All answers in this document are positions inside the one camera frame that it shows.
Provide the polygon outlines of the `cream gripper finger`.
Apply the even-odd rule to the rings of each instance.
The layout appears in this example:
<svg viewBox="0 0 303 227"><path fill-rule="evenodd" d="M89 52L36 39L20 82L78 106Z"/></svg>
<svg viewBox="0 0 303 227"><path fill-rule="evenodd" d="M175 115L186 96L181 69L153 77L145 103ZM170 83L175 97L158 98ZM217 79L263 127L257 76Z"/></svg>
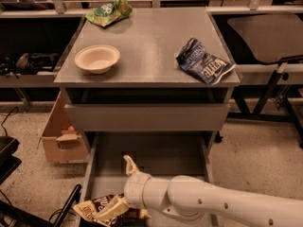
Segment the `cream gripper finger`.
<svg viewBox="0 0 303 227"><path fill-rule="evenodd" d="M126 161L126 175L128 177L131 177L134 174L140 172L139 168L130 155L124 155L123 159Z"/></svg>
<svg viewBox="0 0 303 227"><path fill-rule="evenodd" d="M129 203L127 203L126 199L115 195L110 202L95 215L95 218L98 220L108 220L118 217L128 210Z"/></svg>

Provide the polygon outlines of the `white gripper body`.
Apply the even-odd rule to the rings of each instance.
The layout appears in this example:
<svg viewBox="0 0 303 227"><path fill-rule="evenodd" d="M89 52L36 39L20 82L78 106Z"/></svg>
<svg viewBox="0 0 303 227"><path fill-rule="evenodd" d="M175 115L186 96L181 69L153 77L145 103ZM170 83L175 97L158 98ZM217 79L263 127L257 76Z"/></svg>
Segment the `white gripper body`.
<svg viewBox="0 0 303 227"><path fill-rule="evenodd" d="M131 208L142 209L145 207L143 192L151 177L150 174L138 172L128 178L124 186L124 197Z"/></svg>

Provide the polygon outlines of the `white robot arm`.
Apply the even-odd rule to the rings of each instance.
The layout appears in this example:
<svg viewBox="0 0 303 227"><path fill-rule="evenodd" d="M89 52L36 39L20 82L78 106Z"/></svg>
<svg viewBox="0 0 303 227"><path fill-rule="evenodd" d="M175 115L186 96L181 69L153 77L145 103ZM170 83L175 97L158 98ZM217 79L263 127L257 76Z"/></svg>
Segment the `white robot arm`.
<svg viewBox="0 0 303 227"><path fill-rule="evenodd" d="M219 215L250 227L303 227L303 201L218 187L186 175L156 178L138 169L126 155L123 195L114 196L97 219L120 216L129 209L153 209L186 224L205 214Z"/></svg>

